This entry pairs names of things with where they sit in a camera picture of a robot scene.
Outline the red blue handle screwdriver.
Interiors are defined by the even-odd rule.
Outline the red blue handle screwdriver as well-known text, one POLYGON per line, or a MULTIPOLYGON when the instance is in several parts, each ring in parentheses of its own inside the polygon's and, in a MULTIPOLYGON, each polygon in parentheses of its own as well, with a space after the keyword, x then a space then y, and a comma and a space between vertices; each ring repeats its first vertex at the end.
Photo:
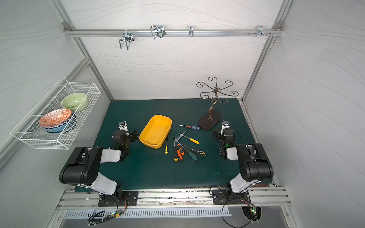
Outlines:
POLYGON ((179 124, 178 126, 185 127, 185 128, 189 128, 189 129, 194 129, 194 130, 200 130, 201 129, 198 126, 193 126, 193 125, 182 125, 182 124, 179 124))

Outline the yellow plastic storage box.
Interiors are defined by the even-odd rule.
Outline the yellow plastic storage box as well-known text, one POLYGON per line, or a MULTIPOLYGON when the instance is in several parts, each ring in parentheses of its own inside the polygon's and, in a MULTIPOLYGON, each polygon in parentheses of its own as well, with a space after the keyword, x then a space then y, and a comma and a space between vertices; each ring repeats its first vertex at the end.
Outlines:
POLYGON ((172 119, 162 115, 151 117, 139 136, 142 144, 153 149, 159 149, 172 127, 172 119))

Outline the black yellow handle screwdriver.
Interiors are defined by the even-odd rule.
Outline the black yellow handle screwdriver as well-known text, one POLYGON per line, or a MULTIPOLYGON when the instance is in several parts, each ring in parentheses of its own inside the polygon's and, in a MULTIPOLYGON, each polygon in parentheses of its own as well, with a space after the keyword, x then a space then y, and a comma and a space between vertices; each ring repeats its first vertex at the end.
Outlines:
POLYGON ((168 154, 168 137, 166 137, 164 142, 164 153, 168 154))

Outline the orange black grip screwdriver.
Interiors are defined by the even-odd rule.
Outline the orange black grip screwdriver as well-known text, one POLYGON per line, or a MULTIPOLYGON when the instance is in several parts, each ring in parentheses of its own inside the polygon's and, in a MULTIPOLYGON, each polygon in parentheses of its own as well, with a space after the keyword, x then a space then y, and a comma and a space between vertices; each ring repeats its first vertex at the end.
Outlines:
POLYGON ((183 161, 183 155, 185 154, 185 150, 177 139, 175 139, 175 143, 177 148, 178 159, 183 161))

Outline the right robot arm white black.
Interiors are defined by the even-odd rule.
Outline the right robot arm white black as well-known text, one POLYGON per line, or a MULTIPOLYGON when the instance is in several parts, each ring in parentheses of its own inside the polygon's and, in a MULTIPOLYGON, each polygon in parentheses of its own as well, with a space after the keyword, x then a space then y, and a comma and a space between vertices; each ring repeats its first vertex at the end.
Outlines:
POLYGON ((250 187, 273 178, 274 169, 262 144, 235 144, 235 134, 230 128, 214 130, 213 138, 221 143, 221 157, 238 161, 239 174, 230 180, 233 193, 244 193, 250 187))

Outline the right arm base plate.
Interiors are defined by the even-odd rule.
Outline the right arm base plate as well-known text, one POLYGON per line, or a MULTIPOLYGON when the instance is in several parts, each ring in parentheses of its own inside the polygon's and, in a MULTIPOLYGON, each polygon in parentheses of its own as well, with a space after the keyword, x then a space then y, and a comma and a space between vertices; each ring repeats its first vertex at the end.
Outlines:
POLYGON ((210 190, 214 205, 248 205, 251 198, 248 192, 233 193, 228 190, 210 190))

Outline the black yellow dotted screwdriver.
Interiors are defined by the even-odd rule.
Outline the black yellow dotted screwdriver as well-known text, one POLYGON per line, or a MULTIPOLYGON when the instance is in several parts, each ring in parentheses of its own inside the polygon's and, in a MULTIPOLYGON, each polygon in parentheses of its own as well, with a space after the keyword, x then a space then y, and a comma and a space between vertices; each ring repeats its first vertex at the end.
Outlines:
POLYGON ((191 148, 191 147, 186 146, 186 145, 184 145, 184 144, 183 144, 183 146, 184 146, 185 148, 188 148, 188 149, 189 149, 189 150, 191 150, 192 152, 194 152, 194 153, 196 153, 196 154, 198 154, 198 155, 202 156, 202 157, 206 157, 206 156, 207 156, 207 154, 206 154, 205 152, 203 152, 203 151, 201 151, 201 150, 199 150, 199 149, 191 148))

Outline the black orange slim screwdriver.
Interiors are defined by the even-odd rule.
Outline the black orange slim screwdriver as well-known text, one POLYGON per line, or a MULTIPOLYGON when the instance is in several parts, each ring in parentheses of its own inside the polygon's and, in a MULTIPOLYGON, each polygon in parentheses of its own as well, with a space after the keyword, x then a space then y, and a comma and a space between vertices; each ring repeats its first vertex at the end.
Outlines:
POLYGON ((177 162, 178 161, 178 152, 177 152, 177 148, 176 148, 176 144, 175 144, 175 136, 173 136, 173 143, 174 143, 174 161, 177 162))

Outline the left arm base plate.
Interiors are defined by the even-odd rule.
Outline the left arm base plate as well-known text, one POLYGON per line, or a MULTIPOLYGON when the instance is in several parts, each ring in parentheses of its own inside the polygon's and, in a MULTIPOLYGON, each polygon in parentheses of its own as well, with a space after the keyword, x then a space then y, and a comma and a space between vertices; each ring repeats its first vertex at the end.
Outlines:
POLYGON ((138 191, 116 191, 113 195, 99 195, 99 207, 136 206, 138 191))

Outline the clear handle screwdriver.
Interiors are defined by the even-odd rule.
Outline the clear handle screwdriver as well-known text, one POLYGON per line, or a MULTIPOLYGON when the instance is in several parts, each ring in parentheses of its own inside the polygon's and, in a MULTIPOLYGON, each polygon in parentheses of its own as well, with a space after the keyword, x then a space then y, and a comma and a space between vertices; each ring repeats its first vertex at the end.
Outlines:
POLYGON ((178 142, 183 137, 183 134, 179 134, 179 136, 177 138, 175 138, 175 142, 178 142))

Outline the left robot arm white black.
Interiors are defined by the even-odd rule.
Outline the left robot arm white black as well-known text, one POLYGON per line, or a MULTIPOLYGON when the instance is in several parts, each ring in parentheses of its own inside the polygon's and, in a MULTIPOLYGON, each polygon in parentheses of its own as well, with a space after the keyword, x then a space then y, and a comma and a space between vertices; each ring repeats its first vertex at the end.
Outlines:
POLYGON ((114 143, 109 148, 76 147, 60 171, 62 184, 91 189, 118 203, 124 199, 121 184, 107 178, 100 172, 102 163, 123 162, 129 155, 130 143, 138 139, 136 130, 129 132, 125 126, 119 126, 112 135, 114 143))

